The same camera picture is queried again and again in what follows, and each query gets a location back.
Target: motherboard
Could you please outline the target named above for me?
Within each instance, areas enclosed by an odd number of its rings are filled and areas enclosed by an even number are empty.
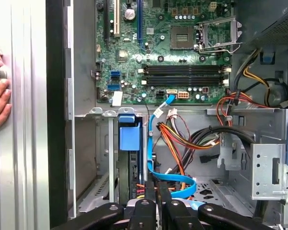
[[[213,104],[225,95],[229,52],[199,52],[201,23],[231,16],[231,0],[97,0],[96,98],[112,103]],[[230,22],[205,27],[206,46],[231,39]]]

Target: pci expansion slot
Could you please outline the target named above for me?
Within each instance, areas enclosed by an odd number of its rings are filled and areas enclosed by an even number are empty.
[[[120,36],[120,0],[114,0],[114,37]]]

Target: side panel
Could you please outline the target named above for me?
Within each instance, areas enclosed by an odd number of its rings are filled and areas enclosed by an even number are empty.
[[[12,113],[0,129],[0,230],[49,229],[45,1],[0,1]]]

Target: pcie slot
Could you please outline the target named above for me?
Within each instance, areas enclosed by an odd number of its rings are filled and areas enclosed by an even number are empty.
[[[142,0],[137,0],[137,11],[138,11],[138,15],[137,15],[137,39],[140,45],[142,45],[142,22],[143,22],[143,3]]]
[[[220,76],[147,76],[148,86],[211,86],[222,82]]]
[[[145,66],[145,75],[214,75],[221,74],[220,66]]]
[[[120,36],[120,0],[114,0],[114,36]]]
[[[106,45],[109,40],[109,0],[104,0],[104,41]]]

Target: ram slot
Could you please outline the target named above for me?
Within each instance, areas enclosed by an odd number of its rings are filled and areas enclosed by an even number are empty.
[[[104,0],[104,41],[108,45],[109,40],[109,0]]]
[[[220,85],[220,76],[144,76],[148,86],[212,86]]]
[[[120,36],[120,0],[114,0],[114,36]]]
[[[220,66],[144,66],[145,75],[215,75],[222,74]]]

